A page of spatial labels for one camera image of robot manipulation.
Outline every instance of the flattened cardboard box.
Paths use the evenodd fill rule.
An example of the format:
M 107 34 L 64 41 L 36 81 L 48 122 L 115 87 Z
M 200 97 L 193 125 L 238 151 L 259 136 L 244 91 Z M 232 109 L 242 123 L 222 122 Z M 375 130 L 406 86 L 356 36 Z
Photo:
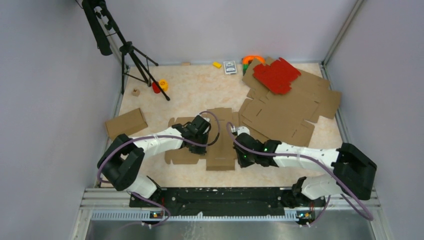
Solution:
M 310 99 L 295 95 L 285 100 L 287 104 L 279 104 L 268 98 L 272 98 L 271 94 L 270 92 L 268 96 L 253 99 L 247 104 L 241 114 L 244 117 L 243 125 L 268 139 L 307 147 L 315 126 L 304 121 L 302 116 L 311 116 L 318 105 Z
M 114 140 L 118 135 L 135 134 L 148 127 L 146 119 L 140 108 L 134 109 L 104 123 L 107 135 Z
M 268 57 L 265 60 L 265 64 L 270 64 L 273 61 L 274 59 Z M 251 88 L 247 93 L 248 98 L 260 99 L 270 92 L 267 87 L 253 77 L 253 68 L 259 64 L 261 64 L 261 62 L 254 59 L 246 70 L 246 74 L 242 78 L 242 81 Z M 299 98 L 309 98 L 318 103 L 318 108 L 313 115 L 309 118 L 305 118 L 305 120 L 316 123 L 318 122 L 319 116 L 333 119 L 337 108 L 339 108 L 342 93 L 330 90 L 330 82 L 328 80 L 300 69 L 299 71 L 301 72 L 301 75 L 291 82 L 291 91 L 284 95 L 274 94 L 273 97 L 275 101 L 284 101 L 287 96 L 293 94 L 293 90 L 298 90 L 296 94 Z
M 214 108 L 208 109 L 214 113 L 219 120 L 220 135 L 218 140 L 212 146 L 206 148 L 206 154 L 200 156 L 189 152 L 188 148 L 167 151 L 165 153 L 165 162 L 167 164 L 197 164 L 199 159 L 206 159 L 207 171 L 229 171 L 236 169 L 237 154 L 233 149 L 233 141 L 228 136 L 226 130 L 227 122 L 232 122 L 235 126 L 239 125 L 238 112 L 232 112 L 231 108 Z M 214 117 L 210 114 L 204 114 L 203 117 L 210 119 L 211 129 L 209 132 L 208 142 L 212 142 L 218 132 L 218 125 Z M 194 117 L 179 117 L 177 119 L 171 118 L 168 126 L 173 124 L 185 124 L 190 122 Z
M 212 146 L 206 148 L 206 170 L 207 171 L 228 171 L 236 169 L 236 150 L 233 148 L 233 140 L 227 133 L 227 122 L 231 122 L 238 127 L 239 114 L 233 112 L 231 108 L 214 108 L 208 109 L 214 113 L 219 120 L 220 134 L 218 141 Z M 211 130 L 209 132 L 209 142 L 215 139 L 218 133 L 218 125 L 214 117 L 207 113 L 206 117 L 210 119 Z
M 265 64 L 274 60 L 267 58 Z M 301 76 L 291 83 L 289 93 L 273 94 L 253 77 L 253 68 L 261 64 L 254 59 L 242 81 L 250 91 L 239 110 L 240 125 L 248 126 L 254 138 L 280 140 L 291 145 L 305 146 L 314 131 L 319 116 L 332 119 L 341 100 L 341 93 L 329 90 L 330 82 L 299 70 Z
M 171 127 L 174 124 L 184 125 L 187 122 L 193 121 L 193 119 L 194 117 L 178 117 L 177 119 L 171 118 L 168 122 L 168 127 Z M 204 159 L 205 157 L 189 152 L 187 147 L 165 152 L 165 162 L 167 164 L 171 164 L 171 161 L 173 164 L 197 164 L 200 158 Z

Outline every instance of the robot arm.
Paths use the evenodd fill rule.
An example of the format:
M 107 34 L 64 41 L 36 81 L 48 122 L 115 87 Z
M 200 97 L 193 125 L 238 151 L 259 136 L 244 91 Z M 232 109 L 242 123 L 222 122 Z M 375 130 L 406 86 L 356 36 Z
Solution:
M 187 122 L 185 125 L 175 124 L 164 131 L 136 139 L 121 134 L 101 157 L 97 168 L 102 168 L 101 173 L 117 191 L 135 192 L 144 198 L 150 198 L 158 189 L 158 185 L 148 176 L 139 174 L 143 159 L 184 147 L 187 147 L 191 153 L 204 155 L 210 128 L 209 119 L 198 115 L 192 122 Z M 104 163 L 113 151 L 129 142 L 131 143 L 122 147 Z
M 238 164 L 242 168 L 260 164 L 263 167 L 297 167 L 323 173 L 320 176 L 299 178 L 292 186 L 293 196 L 289 197 L 291 204 L 287 202 L 287 205 L 307 204 L 309 200 L 334 194 L 350 195 L 327 171 L 311 161 L 311 158 L 318 160 L 332 171 L 360 200 L 369 200 L 371 197 L 377 165 L 350 143 L 343 143 L 340 148 L 314 149 L 293 146 L 277 140 L 261 143 L 249 135 L 246 127 L 239 127 L 233 132 L 237 132 L 234 148 Z

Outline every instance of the tripod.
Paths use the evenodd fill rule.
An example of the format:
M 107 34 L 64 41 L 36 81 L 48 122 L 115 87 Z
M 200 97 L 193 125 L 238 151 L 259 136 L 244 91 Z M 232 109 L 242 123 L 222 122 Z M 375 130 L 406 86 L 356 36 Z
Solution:
M 139 81 L 142 81 L 142 82 L 146 83 L 147 86 L 149 86 L 149 87 L 152 85 L 152 82 L 150 82 L 150 79 L 151 79 L 153 81 L 153 84 L 156 84 L 157 88 L 165 96 L 166 100 L 168 100 L 168 101 L 171 100 L 170 97 L 161 88 L 161 86 L 159 86 L 159 83 L 155 80 L 155 78 L 152 76 L 152 74 L 150 74 L 150 71 L 146 68 L 146 66 L 142 63 L 142 61 L 137 57 L 137 55 L 136 55 L 136 53 L 134 51 L 136 51 L 137 53 L 139 53 L 140 55 L 142 55 L 143 57 L 145 57 L 147 61 L 152 62 L 154 65 L 158 66 L 159 64 L 157 62 L 153 61 L 146 54 L 142 53 L 135 46 L 133 46 L 133 43 L 131 41 L 126 41 L 125 40 L 124 36 L 122 35 L 121 31 L 119 30 L 118 25 L 114 21 L 114 18 L 112 17 L 112 15 L 109 12 L 109 10 L 106 8 L 106 3 L 101 2 L 100 7 L 102 8 L 102 10 L 100 11 L 100 13 L 103 16 L 107 17 L 107 19 L 109 20 L 108 23 L 105 25 L 106 29 L 107 30 L 111 30 L 113 28 L 115 30 L 115 33 L 118 35 L 120 41 L 122 42 L 122 46 L 119 48 L 119 51 L 121 52 L 121 57 L 122 57 L 122 59 L 121 59 L 121 71 L 122 71 L 122 75 L 121 75 L 121 94 L 124 94 L 124 77 L 125 77 L 125 75 L 127 75 L 129 77 L 132 77 L 134 79 L 137 79 Z M 143 79 L 140 79 L 138 77 L 132 76 L 132 75 L 128 74 L 127 72 L 125 72 L 125 56 L 127 54 L 131 57 L 132 61 L 135 64 L 135 67 L 138 69 L 138 71 L 140 72 L 140 74 L 143 77 Z

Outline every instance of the beige floor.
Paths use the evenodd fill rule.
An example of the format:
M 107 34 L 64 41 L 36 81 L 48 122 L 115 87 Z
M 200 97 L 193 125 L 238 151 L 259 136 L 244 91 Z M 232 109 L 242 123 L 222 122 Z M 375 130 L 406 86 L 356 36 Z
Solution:
M 317 63 L 293 65 L 321 77 Z M 151 67 L 150 72 L 156 80 L 168 81 L 166 93 L 171 101 L 153 93 L 143 82 L 129 77 L 119 114 L 142 109 L 149 127 L 132 135 L 140 137 L 164 130 L 172 117 L 190 117 L 217 107 L 238 111 L 249 88 L 241 81 L 241 65 L 237 66 L 237 71 L 236 75 L 225 75 L 222 68 L 212 65 Z M 130 74 L 141 78 L 134 67 Z M 134 88 L 141 91 L 140 96 L 131 95 Z M 337 148 L 341 144 L 336 120 L 320 117 L 309 147 Z M 144 159 L 140 172 L 162 187 L 280 187 L 291 186 L 299 177 L 316 175 L 313 171 L 297 168 L 253 165 L 241 169 L 238 164 L 235 171 L 206 171 L 205 160 L 201 159 L 197 165 L 168 165 L 164 153 Z

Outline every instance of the red cardboard piece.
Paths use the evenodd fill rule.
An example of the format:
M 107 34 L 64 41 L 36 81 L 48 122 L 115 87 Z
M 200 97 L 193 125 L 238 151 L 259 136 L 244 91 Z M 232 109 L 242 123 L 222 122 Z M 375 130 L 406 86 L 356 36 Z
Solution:
M 299 70 L 281 57 L 270 65 L 259 64 L 253 71 L 253 76 L 274 94 L 288 93 L 292 89 L 290 83 L 301 75 Z

